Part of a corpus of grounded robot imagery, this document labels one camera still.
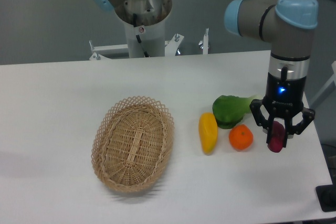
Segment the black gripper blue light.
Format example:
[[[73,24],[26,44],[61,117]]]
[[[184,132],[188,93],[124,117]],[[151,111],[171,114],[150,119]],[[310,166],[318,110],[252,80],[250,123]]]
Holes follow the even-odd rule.
[[[267,133],[267,144],[271,142],[274,118],[284,118],[285,136],[283,137],[283,148],[287,146],[288,138],[295,134],[300,135],[314,120],[315,110],[303,108],[302,97],[305,84],[306,77],[282,81],[280,78],[268,73],[266,94],[263,100],[253,99],[249,105],[256,124],[261,126]],[[262,114],[262,105],[270,115],[268,119]],[[302,113],[302,120],[293,125],[292,119],[299,112]]]

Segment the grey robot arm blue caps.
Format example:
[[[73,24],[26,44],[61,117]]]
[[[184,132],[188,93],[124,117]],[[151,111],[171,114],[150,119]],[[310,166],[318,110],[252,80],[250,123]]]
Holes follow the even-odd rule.
[[[94,1],[123,21],[131,58],[175,54],[177,47],[167,46],[163,35],[171,0]],[[303,106],[302,97],[317,17],[316,0],[234,0],[225,10],[230,33],[271,44],[266,94],[250,101],[249,110],[266,131],[273,152],[301,134],[315,116]]]

